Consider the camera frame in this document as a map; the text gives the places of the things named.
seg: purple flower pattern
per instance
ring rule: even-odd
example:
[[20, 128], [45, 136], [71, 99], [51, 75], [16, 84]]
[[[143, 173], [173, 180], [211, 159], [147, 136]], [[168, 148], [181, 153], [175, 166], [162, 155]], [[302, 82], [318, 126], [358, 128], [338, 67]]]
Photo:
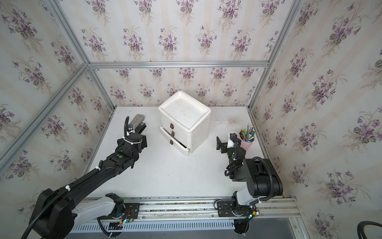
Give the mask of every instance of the purple flower pattern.
[[29, 162], [29, 159], [26, 156], [27, 154], [27, 151], [21, 151], [20, 156], [6, 170], [6, 179], [18, 177], [21, 181], [25, 179], [30, 181], [30, 177], [32, 174], [36, 174], [38, 176], [39, 168], [37, 167], [37, 165], [35, 165], [34, 162]]
[[105, 61], [106, 48], [105, 43], [102, 41], [97, 35], [98, 28], [90, 27], [90, 30], [81, 29], [84, 35], [82, 36], [82, 40], [84, 41], [84, 45], [91, 48], [91, 54], [93, 57], [96, 57], [98, 61]]
[[152, 23], [153, 16], [151, 12], [152, 3], [156, 0], [134, 0], [135, 5], [139, 6], [139, 15], [141, 16], [142, 21], [146, 21], [147, 25]]
[[201, 102], [204, 101], [204, 98], [206, 97], [206, 94], [209, 91], [210, 89], [208, 88], [208, 86], [205, 86], [204, 83], [199, 83], [195, 88], [195, 92], [197, 93], [197, 99]]
[[376, 22], [382, 16], [382, 1], [379, 1], [379, 3], [376, 3], [373, 10], [377, 10], [378, 8], [379, 8], [379, 13], [377, 14], [372, 24]]
[[207, 106], [220, 106], [220, 100], [210, 101]]
[[280, 145], [287, 145], [287, 141], [289, 141], [289, 138], [287, 137], [287, 129], [285, 127], [278, 128], [276, 136], [274, 138], [275, 145], [274, 147], [279, 148]]
[[227, 73], [227, 68], [225, 67], [214, 67], [212, 68], [212, 71], [210, 75], [213, 75], [213, 78], [211, 79], [211, 83], [215, 85], [219, 85], [221, 82], [223, 82], [223, 79], [225, 78], [225, 74]]
[[334, 71], [330, 69], [325, 75], [319, 76], [318, 80], [313, 82], [314, 91], [309, 91], [304, 97], [307, 99], [304, 106], [308, 106], [308, 109], [313, 107], [317, 109], [317, 103], [323, 105], [327, 99], [332, 100], [338, 80], [341, 82], [348, 81], [344, 78], [344, 75], [334, 76]]
[[266, 85], [267, 94], [269, 94], [273, 87], [277, 86], [279, 77], [277, 76], [276, 69], [273, 69], [272, 73], [268, 76], [268, 82]]
[[82, 94], [82, 90], [80, 90], [78, 87], [73, 88], [68, 95], [68, 100], [70, 103], [72, 105], [76, 104], [79, 111], [86, 110], [86, 101], [84, 99], [85, 96]]
[[195, 69], [194, 68], [180, 68], [179, 69], [179, 75], [182, 75], [182, 78], [180, 78], [180, 83], [186, 85], [190, 85], [191, 82], [193, 82], [195, 74]]
[[234, 99], [233, 103], [231, 104], [232, 106], [243, 106], [245, 103], [241, 101], [240, 99]]
[[110, 17], [108, 17], [108, 12], [106, 12], [106, 1], [109, 0], [85, 0], [87, 4], [92, 6], [93, 14], [97, 17], [98, 21], [103, 21], [104, 25], [109, 22]]
[[0, 140], [6, 141], [7, 137], [16, 138], [21, 133], [19, 126], [21, 120], [15, 121], [13, 112], [6, 111], [7, 104], [0, 104]]
[[303, 153], [303, 149], [308, 152], [310, 149], [315, 149], [318, 144], [318, 139], [321, 136], [326, 139], [325, 132], [322, 130], [318, 130], [315, 123], [310, 125], [305, 125], [300, 129], [301, 136], [296, 136], [293, 140], [295, 144], [293, 147], [296, 148], [296, 151], [301, 151]]
[[354, 176], [350, 171], [341, 173], [334, 169], [333, 172], [328, 172], [327, 175], [327, 180], [318, 181], [318, 184], [322, 185], [318, 192], [322, 193], [322, 198], [329, 201], [330, 204], [335, 201], [337, 205], [345, 203], [351, 206], [351, 203], [356, 201], [359, 192], [364, 195], [364, 198], [371, 199], [366, 192], [367, 188], [351, 182]]
[[77, 129], [78, 135], [83, 135], [86, 138], [89, 138], [92, 136], [92, 131], [89, 129], [89, 126], [87, 125], [87, 119], [81, 119], [81, 120], [75, 120], [73, 126]]
[[168, 30], [161, 28], [160, 32], [163, 33], [159, 35], [159, 45], [163, 46], [162, 49], [162, 56], [165, 56], [168, 61], [172, 60], [176, 51], [176, 44], [178, 44], [178, 41], [176, 40], [176, 37], [174, 35], [174, 30], [176, 27], [171, 26]]
[[99, 96], [93, 97], [92, 96], [92, 98], [90, 99], [90, 102], [92, 103], [93, 109], [97, 110], [98, 113], [100, 113], [100, 114], [104, 114], [104, 108], [102, 107], [101, 97], [99, 97]]
[[265, 130], [261, 131], [261, 136], [264, 140], [264, 143], [266, 143], [268, 145], [269, 144], [269, 132], [268, 132], [267, 128]]
[[226, 101], [229, 101], [232, 97], [232, 95], [237, 91], [236, 86], [233, 86], [232, 83], [225, 84], [225, 88], [222, 89], [223, 92], [223, 99]]
[[36, 205], [37, 198], [39, 197], [41, 192], [36, 192], [37, 189], [33, 192], [32, 199], [27, 199], [23, 202], [23, 205], [20, 209], [17, 210], [17, 212], [21, 215], [23, 214], [25, 216], [25, 222], [29, 221], [31, 218], [32, 212], [34, 210], [34, 206]]
[[177, 91], [180, 91], [180, 88], [178, 86], [174, 85], [173, 83], [167, 84], [166, 92], [169, 96], [172, 96]]
[[176, 0], [176, 3], [180, 6], [180, 19], [186, 21], [186, 25], [192, 20], [192, 8], [194, 4], [199, 0]]
[[252, 74], [259, 70], [257, 67], [241, 67], [241, 81], [247, 83], [251, 80]]
[[114, 69], [115, 72], [117, 72], [121, 78], [122, 81], [130, 82], [129, 73], [131, 71], [131, 68], [122, 68], [122, 69]]
[[222, 31], [227, 31], [233, 24], [232, 19], [238, 17], [241, 0], [220, 0], [218, 10], [223, 12], [219, 18], [219, 26], [222, 26]]
[[348, 133], [343, 136], [343, 138], [348, 138], [352, 142], [345, 147], [350, 148], [352, 151], [357, 149], [360, 151], [360, 146], [362, 145], [367, 149], [367, 143], [376, 143], [377, 141], [382, 141], [382, 125], [379, 122], [379, 119], [376, 119], [376, 113], [382, 113], [382, 107], [379, 107], [374, 113], [360, 112], [363, 114], [358, 117], [357, 123], [359, 127], [354, 127], [353, 130], [348, 129]]
[[48, 79], [45, 79], [42, 76], [42, 65], [39, 62], [34, 62], [32, 57], [30, 57], [28, 61], [20, 58], [17, 59], [20, 63], [12, 61], [12, 64], [19, 71], [19, 80], [32, 83], [36, 86], [35, 89], [39, 90], [43, 94], [50, 94], [52, 87], [50, 86]]
[[45, 125], [41, 128], [41, 131], [45, 134], [47, 138], [53, 135], [56, 141], [66, 142], [66, 139], [68, 137], [68, 133], [66, 131], [68, 129], [64, 129], [64, 126], [65, 124], [61, 122], [61, 117], [52, 115], [48, 118]]
[[165, 68], [150, 68], [149, 71], [152, 73], [152, 78], [154, 81], [157, 81], [158, 83], [162, 81], [162, 72], [165, 70]]
[[285, 0], [265, 0], [261, 2], [261, 7], [263, 7], [262, 14], [260, 14], [260, 23], [264, 22], [263, 27], [269, 25], [271, 21], [273, 21], [273, 17], [275, 16], [275, 11], [278, 6], [285, 3]]
[[272, 160], [273, 166], [275, 167], [276, 172], [279, 174], [281, 170], [284, 170], [284, 164], [280, 161], [279, 157], [273, 158]]
[[319, 0], [310, 0], [303, 3], [303, 6], [300, 10], [300, 17], [295, 26], [295, 31], [297, 30], [295, 36], [300, 35], [300, 33], [305, 28], [306, 22], [312, 17], [315, 16], [318, 12], [318, 1]]
[[333, 214], [324, 214], [321, 210], [317, 213], [317, 218], [311, 219], [311, 224], [314, 226], [314, 235], [321, 235], [325, 238], [337, 238], [340, 239], [337, 233], [338, 225], [334, 223]]
[[244, 56], [244, 52], [248, 51], [248, 46], [251, 44], [249, 33], [252, 31], [253, 29], [249, 28], [245, 32], [243, 30], [238, 30], [238, 35], [233, 38], [233, 42], [231, 43], [231, 46], [234, 47], [231, 51], [233, 60], [240, 60], [241, 57]]
[[150, 102], [152, 100], [152, 93], [154, 92], [154, 89], [152, 86], [148, 86], [146, 84], [140, 84], [140, 87], [139, 92], [143, 95], [145, 100]]
[[8, 2], [0, 2], [0, 11], [4, 24], [8, 25], [10, 33], [20, 33], [21, 43], [28, 51], [35, 50], [38, 54], [42, 51], [41, 41], [37, 38], [37, 29], [32, 25], [32, 19], [27, 17], [25, 12], [18, 10], [17, 7]]
[[200, 54], [204, 54], [204, 57], [210, 54], [212, 49], [211, 44], [213, 40], [216, 40], [217, 36], [214, 32], [215, 30], [210, 30], [208, 26], [200, 27], [200, 33], [196, 35], [197, 40], [200, 42]]
[[264, 110], [264, 114], [263, 114], [263, 118], [264, 118], [264, 121], [263, 121], [263, 124], [266, 123], [269, 119], [273, 119], [273, 105], [272, 103], [269, 103], [269, 105], [267, 105], [265, 107], [265, 110]]
[[296, 101], [297, 94], [295, 91], [292, 91], [289, 95], [286, 95], [284, 98], [284, 104], [281, 106], [280, 112], [282, 113], [280, 117], [285, 118], [288, 116], [288, 113], [293, 111], [295, 112], [297, 110], [296, 106], [299, 105], [299, 103]]
[[272, 52], [273, 46], [274, 46], [274, 44], [276, 43], [276, 40], [277, 40], [277, 34], [278, 34], [278, 31], [275, 31], [273, 36], [268, 39], [268, 43], [265, 46], [267, 48], [267, 51], [264, 53], [264, 56], [263, 56], [264, 59], [268, 59], [270, 53]]
[[362, 80], [371, 79], [371, 82], [369, 84], [362, 86], [362, 88], [370, 87], [372, 89], [376, 89], [378, 84], [382, 86], [382, 59], [377, 60], [373, 67], [369, 65], [367, 69], [369, 71], [363, 74], [361, 79]]
[[143, 51], [143, 41], [138, 35], [138, 27], [133, 27], [131, 30], [125, 28], [123, 31], [126, 35], [123, 35], [123, 44], [129, 47], [129, 54], [133, 56], [135, 61], [140, 61]]
[[77, 64], [73, 62], [74, 56], [69, 47], [63, 44], [62, 36], [57, 37], [56, 42], [51, 42], [51, 46], [54, 48], [54, 55], [57, 56], [58, 62], [65, 63], [65, 69], [68, 73], [74, 73], [77, 69]]
[[81, 153], [81, 158], [84, 160], [84, 163], [87, 164], [92, 156], [93, 149], [84, 147], [84, 153]]
[[110, 95], [114, 96], [116, 102], [118, 102], [120, 105], [123, 105], [126, 99], [126, 94], [122, 90], [121, 85], [116, 86], [110, 86]]
[[351, 35], [356, 35], [361, 30], [361, 26], [358, 24], [365, 17], [365, 15], [359, 15], [361, 10], [361, 5], [355, 8], [353, 2], [343, 15], [334, 19], [335, 23], [332, 27], [334, 33], [329, 36], [329, 39], [325, 40], [326, 44], [322, 49], [325, 48], [327, 52], [322, 57], [335, 54], [335, 50], [340, 48], [339, 44], [343, 40]]
[[51, 165], [54, 165], [54, 171], [66, 171], [70, 172], [72, 169], [76, 169], [76, 164], [71, 161], [68, 150], [60, 150], [59, 154], [52, 155], [52, 159], [49, 160]]
[[143, 106], [143, 105], [139, 101], [129, 100], [129, 104], [127, 106]]
[[305, 48], [301, 48], [300, 52], [297, 53], [292, 60], [290, 60], [292, 66], [285, 73], [285, 82], [287, 82], [287, 84], [294, 82], [295, 77], [299, 77], [300, 73], [304, 72], [306, 61], [309, 57], [312, 56], [314, 56], [312, 50], [305, 52]]
[[305, 163], [295, 163], [294, 170], [290, 172], [290, 183], [293, 185], [303, 184], [305, 187], [309, 186], [310, 178], [308, 177], [308, 168]]
[[95, 126], [99, 135], [101, 135], [102, 132], [104, 131], [105, 125], [106, 125], [105, 122], [102, 122], [100, 118], [98, 120], [98, 124]]

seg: white drawer unit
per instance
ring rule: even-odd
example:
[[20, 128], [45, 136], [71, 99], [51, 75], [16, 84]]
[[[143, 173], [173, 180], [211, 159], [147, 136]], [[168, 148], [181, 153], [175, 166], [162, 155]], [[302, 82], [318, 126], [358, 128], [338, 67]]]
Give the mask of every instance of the white drawer unit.
[[159, 106], [161, 133], [183, 155], [195, 151], [208, 136], [211, 109], [183, 91]]

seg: white table surface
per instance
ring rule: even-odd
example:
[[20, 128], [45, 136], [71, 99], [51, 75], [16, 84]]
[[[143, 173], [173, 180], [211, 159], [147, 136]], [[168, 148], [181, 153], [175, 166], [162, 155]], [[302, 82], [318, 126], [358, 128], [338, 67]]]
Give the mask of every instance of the white table surface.
[[[133, 169], [102, 184], [88, 197], [103, 197], [115, 193], [120, 197], [219, 197], [232, 196], [246, 186], [224, 176], [227, 154], [216, 150], [216, 136], [227, 142], [228, 133], [238, 134], [251, 123], [246, 107], [211, 107], [208, 138], [188, 157], [177, 151], [160, 133], [158, 107], [118, 106], [105, 133], [98, 152], [89, 168], [94, 169], [117, 147], [123, 136], [126, 116], [130, 121], [136, 114], [145, 116], [147, 148], [139, 154]], [[246, 158], [263, 154], [259, 142], [246, 153]]]

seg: black cable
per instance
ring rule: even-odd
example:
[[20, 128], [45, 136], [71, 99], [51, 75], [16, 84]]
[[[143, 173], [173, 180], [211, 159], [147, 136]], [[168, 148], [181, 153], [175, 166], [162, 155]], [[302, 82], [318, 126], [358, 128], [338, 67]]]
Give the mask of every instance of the black cable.
[[216, 200], [214, 201], [214, 204], [213, 204], [214, 209], [217, 209], [217, 208], [215, 207], [215, 204], [216, 204], [218, 201], [222, 201], [222, 202], [225, 202], [225, 203], [231, 203], [231, 202], [227, 202], [227, 201], [224, 201], [224, 200], [221, 200], [221, 199], [216, 199]]
[[234, 167], [233, 169], [231, 169], [230, 171], [225, 170], [225, 171], [224, 171], [224, 175], [225, 175], [225, 176], [229, 176], [235, 169], [238, 169], [238, 168], [240, 168], [241, 166], [242, 166], [242, 165], [238, 165], [238, 166]]
[[365, 226], [367, 225], [373, 225], [373, 226], [379, 226], [382, 227], [382, 224], [373, 222], [373, 221], [362, 221], [357, 225], [357, 234], [359, 239], [367, 239], [365, 235]]
[[108, 237], [117, 237], [117, 236], [113, 236], [113, 235], [112, 235], [112, 232], [111, 232], [110, 234], [108, 234], [108, 232], [104, 229], [104, 226], [103, 226], [102, 223], [101, 223], [100, 217], [97, 218], [97, 222], [98, 222], [99, 227], [101, 228], [101, 231], [102, 231], [105, 235], [107, 235]]
[[269, 168], [267, 162], [265, 162], [264, 159], [262, 159], [260, 157], [253, 157], [252, 159], [253, 160], [259, 160], [262, 163], [262, 165], [265, 167], [265, 170], [268, 173], [268, 176], [269, 176], [269, 192], [268, 192], [268, 195], [265, 198], [260, 198], [259, 199], [260, 201], [267, 201], [271, 197], [273, 197], [273, 177], [272, 177], [272, 172], [270, 171], [270, 168]]
[[130, 117], [126, 117], [125, 125], [123, 126], [123, 134], [124, 134], [125, 138], [127, 137], [127, 125], [129, 124], [129, 119], [130, 119]]
[[[77, 179], [73, 183], [70, 184], [71, 188], [75, 188], [78, 185], [82, 184], [83, 182], [87, 181], [89, 178], [92, 178], [96, 173], [99, 172], [99, 169], [93, 169], [89, 173], [85, 174], [81, 178]], [[67, 193], [69, 190], [65, 189], [62, 192], [58, 193], [52, 200], [50, 200], [42, 209], [41, 211], [34, 217], [34, 219], [31, 221], [31, 223], [28, 225], [28, 227], [25, 229], [24, 234], [22, 235], [21, 239], [26, 239], [31, 232], [34, 225], [37, 223], [37, 221], [41, 218], [41, 216], [53, 205], [55, 204], [65, 193]]]

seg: open drawer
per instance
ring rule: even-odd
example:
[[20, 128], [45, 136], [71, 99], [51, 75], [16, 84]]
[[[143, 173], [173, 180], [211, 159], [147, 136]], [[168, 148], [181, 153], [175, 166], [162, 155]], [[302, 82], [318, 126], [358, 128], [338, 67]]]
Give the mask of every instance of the open drawer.
[[174, 146], [179, 152], [181, 152], [184, 156], [189, 155], [188, 148], [185, 148], [182, 146], [176, 139], [174, 139], [162, 126], [160, 127], [160, 132], [162, 133], [163, 137], [172, 145]]

